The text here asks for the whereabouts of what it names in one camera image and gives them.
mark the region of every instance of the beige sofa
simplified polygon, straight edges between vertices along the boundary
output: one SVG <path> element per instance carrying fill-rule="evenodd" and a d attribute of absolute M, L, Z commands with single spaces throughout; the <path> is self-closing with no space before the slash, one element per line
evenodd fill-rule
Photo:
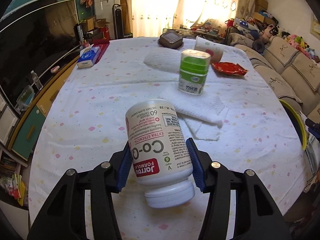
<path fill-rule="evenodd" d="M 312 60 L 277 36 L 270 38 L 262 56 L 252 49 L 250 39 L 237 33 L 230 35 L 231 45 L 247 54 L 279 99 L 320 122 L 320 69 Z"/>

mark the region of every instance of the white bottle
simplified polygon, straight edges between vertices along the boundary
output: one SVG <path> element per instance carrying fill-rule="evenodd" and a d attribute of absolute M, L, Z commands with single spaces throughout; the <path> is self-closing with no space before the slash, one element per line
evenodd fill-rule
<path fill-rule="evenodd" d="M 31 77 L 33 82 L 36 84 L 37 89 L 40 91 L 43 88 L 43 85 L 41 84 L 38 75 L 34 71 L 31 71 Z"/>
<path fill-rule="evenodd" d="M 150 99 L 125 116 L 133 168 L 148 206 L 174 207 L 193 198 L 193 167 L 173 105 Z"/>

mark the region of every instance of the container lid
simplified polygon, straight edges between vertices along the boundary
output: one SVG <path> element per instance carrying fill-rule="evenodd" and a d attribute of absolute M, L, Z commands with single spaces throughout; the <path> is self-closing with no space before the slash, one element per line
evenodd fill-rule
<path fill-rule="evenodd" d="M 181 54 L 180 68 L 192 73 L 206 74 L 210 59 L 211 55 L 207 52 L 186 49 Z"/>
<path fill-rule="evenodd" d="M 186 179 L 179 183 L 161 188 L 146 189 L 147 204 L 152 208 L 180 206 L 195 196 L 193 183 Z"/>

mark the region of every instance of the yellow rim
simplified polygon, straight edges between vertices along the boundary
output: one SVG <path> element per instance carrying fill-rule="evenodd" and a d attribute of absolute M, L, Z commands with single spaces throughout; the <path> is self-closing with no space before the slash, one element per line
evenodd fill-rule
<path fill-rule="evenodd" d="M 307 148 L 307 132 L 306 132 L 306 127 L 304 125 L 304 122 L 300 116 L 293 108 L 290 106 L 286 101 L 279 99 L 280 103 L 285 106 L 287 109 L 290 110 L 290 112 L 293 114 L 293 116 L 296 118 L 298 121 L 301 133 L 302 133 L 302 149 L 305 150 Z"/>

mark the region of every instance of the paper cup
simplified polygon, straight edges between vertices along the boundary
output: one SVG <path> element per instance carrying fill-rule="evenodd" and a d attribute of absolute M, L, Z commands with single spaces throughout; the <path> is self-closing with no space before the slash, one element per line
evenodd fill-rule
<path fill-rule="evenodd" d="M 196 38 L 195 50 L 209 53 L 211 55 L 211 63 L 220 62 L 223 54 L 223 48 L 221 48 L 220 44 L 199 36 Z"/>

